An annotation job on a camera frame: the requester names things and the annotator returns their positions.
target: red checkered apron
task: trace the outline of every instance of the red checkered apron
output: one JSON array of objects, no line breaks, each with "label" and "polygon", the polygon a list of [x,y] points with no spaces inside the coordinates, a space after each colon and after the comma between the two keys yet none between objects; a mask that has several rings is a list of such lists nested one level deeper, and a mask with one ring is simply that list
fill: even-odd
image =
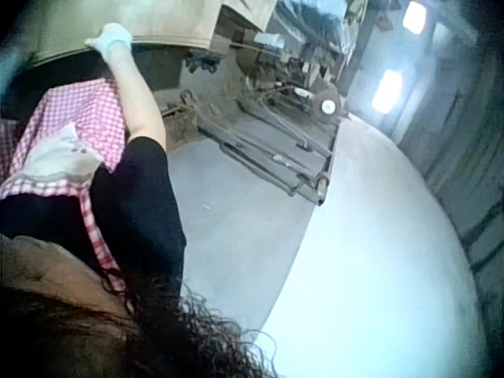
[{"label": "red checkered apron", "polygon": [[[124,118],[117,85],[108,79],[98,79],[48,90],[31,115],[16,148],[15,127],[6,121],[0,124],[0,183],[23,168],[28,153],[38,142],[58,133],[70,123],[74,123],[80,140],[98,151],[106,168],[112,172],[124,150]],[[39,183],[24,177],[5,182],[0,188],[0,200],[18,194],[77,197],[87,234],[101,267],[105,272],[108,269],[118,270],[91,211],[90,185],[90,180],[86,183],[72,182],[71,179]],[[108,278],[112,289],[124,291],[123,280],[115,275]]]}]

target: woman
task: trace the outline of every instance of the woman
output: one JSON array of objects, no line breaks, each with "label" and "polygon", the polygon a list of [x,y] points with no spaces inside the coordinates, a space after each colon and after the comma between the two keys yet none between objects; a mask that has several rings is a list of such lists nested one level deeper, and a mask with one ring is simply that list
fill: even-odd
[{"label": "woman", "polygon": [[9,161],[0,187],[3,368],[271,376],[236,324],[180,297],[186,240],[169,141],[131,41],[118,24],[87,40],[115,83],[48,91]]}]

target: curly dark hair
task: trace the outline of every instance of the curly dark hair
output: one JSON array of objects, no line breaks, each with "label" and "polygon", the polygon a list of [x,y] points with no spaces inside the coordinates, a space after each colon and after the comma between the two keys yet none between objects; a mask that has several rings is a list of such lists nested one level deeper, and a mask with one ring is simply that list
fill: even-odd
[{"label": "curly dark hair", "polygon": [[52,378],[277,376],[246,332],[202,299],[172,295],[159,280],[127,286],[128,319],[2,287],[2,369]]}]

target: bright light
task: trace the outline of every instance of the bright light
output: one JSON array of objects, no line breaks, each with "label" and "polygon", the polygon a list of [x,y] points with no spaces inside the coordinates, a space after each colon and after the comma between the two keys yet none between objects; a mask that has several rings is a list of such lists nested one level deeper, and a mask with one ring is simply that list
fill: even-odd
[{"label": "bright light", "polygon": [[399,99],[402,88],[402,75],[388,69],[381,78],[378,91],[372,100],[372,107],[382,114],[389,113]]},{"label": "bright light", "polygon": [[402,20],[402,26],[409,29],[414,34],[422,33],[425,25],[425,15],[427,10],[417,2],[411,2],[408,5],[404,19]]}]

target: concrete floor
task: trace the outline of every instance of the concrete floor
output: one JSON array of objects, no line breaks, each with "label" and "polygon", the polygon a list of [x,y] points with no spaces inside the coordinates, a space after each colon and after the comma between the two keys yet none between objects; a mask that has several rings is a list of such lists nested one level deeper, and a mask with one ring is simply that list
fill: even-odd
[{"label": "concrete floor", "polygon": [[260,329],[313,205],[259,179],[210,139],[171,154],[169,172],[187,237],[185,283],[209,308]]}]

